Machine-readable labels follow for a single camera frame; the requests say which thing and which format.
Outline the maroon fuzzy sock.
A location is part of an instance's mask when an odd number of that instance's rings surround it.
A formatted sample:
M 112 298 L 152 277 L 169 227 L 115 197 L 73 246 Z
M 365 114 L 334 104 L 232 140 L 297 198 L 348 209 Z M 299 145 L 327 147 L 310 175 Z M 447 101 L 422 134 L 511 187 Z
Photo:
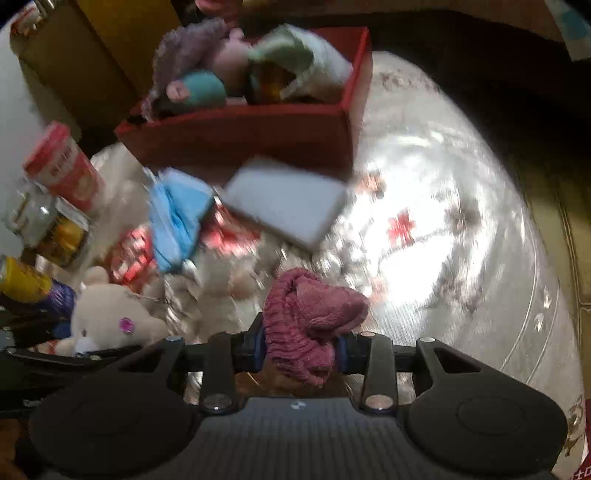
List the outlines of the maroon fuzzy sock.
M 304 268 L 276 278 L 263 305 L 266 353 L 291 380 L 319 387 L 335 368 L 334 340 L 363 324 L 370 300 Z

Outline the white teddy bear plush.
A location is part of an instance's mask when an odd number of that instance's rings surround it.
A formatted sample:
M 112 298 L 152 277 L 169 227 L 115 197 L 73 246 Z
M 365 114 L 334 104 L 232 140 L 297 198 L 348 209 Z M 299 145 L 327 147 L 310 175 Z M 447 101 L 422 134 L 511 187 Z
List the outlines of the white teddy bear plush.
M 128 346 L 144 347 L 168 335 L 165 322 L 151 316 L 140 297 L 111 283 L 100 266 L 86 270 L 70 322 L 70 336 L 55 346 L 59 356 L 75 357 Z

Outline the white rectangular sponge block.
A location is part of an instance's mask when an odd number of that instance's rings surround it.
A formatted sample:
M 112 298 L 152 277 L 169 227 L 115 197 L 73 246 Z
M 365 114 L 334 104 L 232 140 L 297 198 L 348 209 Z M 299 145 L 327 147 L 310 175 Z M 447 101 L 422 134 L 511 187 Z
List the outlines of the white rectangular sponge block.
M 221 195 L 232 213 L 310 252 L 318 250 L 346 198 L 341 180 L 263 157 L 243 164 Z

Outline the blue surgical face mask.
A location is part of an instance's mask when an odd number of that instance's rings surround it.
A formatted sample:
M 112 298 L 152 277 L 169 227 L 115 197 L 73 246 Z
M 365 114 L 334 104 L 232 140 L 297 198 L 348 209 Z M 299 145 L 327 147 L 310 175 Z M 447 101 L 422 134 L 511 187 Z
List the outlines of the blue surgical face mask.
M 161 273 L 179 270 L 192 255 L 212 204 L 213 189 L 204 180 L 172 168 L 158 173 L 149 190 L 149 221 Z

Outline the light blue towel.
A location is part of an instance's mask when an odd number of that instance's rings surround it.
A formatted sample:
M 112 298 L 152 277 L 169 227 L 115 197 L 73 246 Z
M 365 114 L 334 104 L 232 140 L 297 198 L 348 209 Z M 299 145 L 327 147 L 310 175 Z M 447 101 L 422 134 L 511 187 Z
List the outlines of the light blue towel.
M 335 104 L 353 72 L 352 63 L 330 42 L 290 24 L 260 38 L 249 51 L 252 62 L 273 62 L 294 73 L 294 81 L 280 92 L 283 103 Z

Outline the purple fuzzy cloth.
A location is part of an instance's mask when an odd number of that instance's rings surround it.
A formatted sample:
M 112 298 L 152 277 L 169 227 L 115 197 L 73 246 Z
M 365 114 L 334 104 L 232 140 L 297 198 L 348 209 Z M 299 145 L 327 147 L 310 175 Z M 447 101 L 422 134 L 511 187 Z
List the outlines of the purple fuzzy cloth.
M 221 18 L 212 18 L 180 26 L 162 37 L 152 60 L 152 87 L 141 103 L 141 113 L 146 121 L 154 120 L 153 102 L 165 93 L 168 84 L 196 67 L 226 32 L 225 22 Z

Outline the pink pig plush toy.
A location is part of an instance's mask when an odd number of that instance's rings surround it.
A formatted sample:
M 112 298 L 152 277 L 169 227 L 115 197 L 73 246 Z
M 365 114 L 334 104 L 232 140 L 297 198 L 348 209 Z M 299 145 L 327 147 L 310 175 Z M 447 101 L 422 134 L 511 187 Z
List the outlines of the pink pig plush toy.
M 242 29 L 228 27 L 225 37 L 197 66 L 170 82 L 153 102 L 154 120 L 223 107 L 228 100 L 245 96 L 250 49 Z

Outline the yellow snack can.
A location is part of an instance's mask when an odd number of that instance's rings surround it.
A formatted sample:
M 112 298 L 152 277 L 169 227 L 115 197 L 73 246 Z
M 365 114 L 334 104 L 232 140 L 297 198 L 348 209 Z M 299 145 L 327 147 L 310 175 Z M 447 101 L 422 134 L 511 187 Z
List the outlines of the yellow snack can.
M 68 285 L 5 255 L 1 256 L 1 294 L 66 320 L 71 318 L 76 301 L 76 293 Z

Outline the red snack packet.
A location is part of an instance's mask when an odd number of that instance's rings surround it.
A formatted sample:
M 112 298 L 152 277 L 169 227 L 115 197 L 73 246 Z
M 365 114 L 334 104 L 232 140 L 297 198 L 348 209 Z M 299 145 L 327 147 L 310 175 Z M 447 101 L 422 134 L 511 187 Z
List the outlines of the red snack packet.
M 215 204 L 201 229 L 197 246 L 221 256 L 240 257 L 253 251 L 262 233 L 233 216 L 221 204 Z M 108 251 L 102 266 L 110 282 L 139 293 L 158 268 L 148 223 L 127 230 Z

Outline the clear glass jar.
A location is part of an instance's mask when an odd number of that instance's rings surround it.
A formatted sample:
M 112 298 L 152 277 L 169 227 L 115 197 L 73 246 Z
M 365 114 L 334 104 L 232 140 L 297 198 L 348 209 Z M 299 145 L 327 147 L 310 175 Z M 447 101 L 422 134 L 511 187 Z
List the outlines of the clear glass jar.
M 90 236 L 84 213 L 25 178 L 12 189 L 3 221 L 25 248 L 63 269 L 76 262 Z

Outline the red cardboard box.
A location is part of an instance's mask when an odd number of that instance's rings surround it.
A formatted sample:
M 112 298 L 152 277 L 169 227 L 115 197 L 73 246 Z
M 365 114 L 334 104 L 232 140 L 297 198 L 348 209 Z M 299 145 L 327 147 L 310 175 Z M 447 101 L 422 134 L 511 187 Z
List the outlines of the red cardboard box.
M 348 179 L 372 80 L 370 31 L 332 27 L 315 32 L 353 64 L 338 103 L 237 105 L 143 125 L 123 121 L 115 130 L 118 140 L 145 167 L 177 168 L 211 182 L 227 181 L 252 157 Z

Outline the pink lidded drink cup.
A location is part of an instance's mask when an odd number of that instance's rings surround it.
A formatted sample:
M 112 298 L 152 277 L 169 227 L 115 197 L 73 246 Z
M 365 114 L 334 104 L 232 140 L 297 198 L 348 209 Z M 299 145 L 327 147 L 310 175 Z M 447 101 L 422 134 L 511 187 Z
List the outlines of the pink lidded drink cup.
M 69 127 L 52 122 L 23 164 L 27 177 L 52 195 L 89 214 L 100 203 L 104 182 L 71 136 Z

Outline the wooden cabinet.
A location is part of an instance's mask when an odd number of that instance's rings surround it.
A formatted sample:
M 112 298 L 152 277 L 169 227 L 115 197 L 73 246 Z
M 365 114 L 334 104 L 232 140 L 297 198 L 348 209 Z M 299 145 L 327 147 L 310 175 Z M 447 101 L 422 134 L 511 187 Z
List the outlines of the wooden cabinet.
M 106 143 L 149 88 L 161 36 L 178 26 L 168 1 L 4 1 L 1 34 L 42 124 Z

